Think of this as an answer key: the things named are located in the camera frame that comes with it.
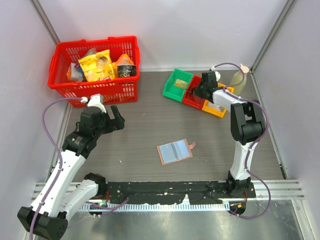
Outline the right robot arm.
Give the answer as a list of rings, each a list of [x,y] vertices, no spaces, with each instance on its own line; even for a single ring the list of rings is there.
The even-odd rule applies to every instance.
[[[230,197],[236,198],[250,188],[254,150],[266,125],[259,103],[244,100],[225,87],[219,87],[218,75],[216,71],[203,72],[200,83],[191,93],[230,113],[230,132],[235,141],[235,153],[225,190]]]

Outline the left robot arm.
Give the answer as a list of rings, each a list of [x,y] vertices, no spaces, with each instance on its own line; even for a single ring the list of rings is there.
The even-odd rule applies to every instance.
[[[90,173],[72,193],[66,194],[74,176],[97,146],[98,139],[125,127],[125,119],[116,105],[110,118],[101,106],[85,108],[75,130],[64,140],[58,163],[37,198],[29,207],[21,207],[17,217],[30,236],[59,240],[69,221],[89,199],[102,199],[107,193],[106,179]]]

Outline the pink leather card holder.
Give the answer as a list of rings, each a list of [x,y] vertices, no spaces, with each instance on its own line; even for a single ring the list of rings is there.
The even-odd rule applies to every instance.
[[[157,146],[157,152],[161,164],[168,165],[193,157],[192,149],[196,146],[196,142],[188,143],[187,139],[181,139]]]

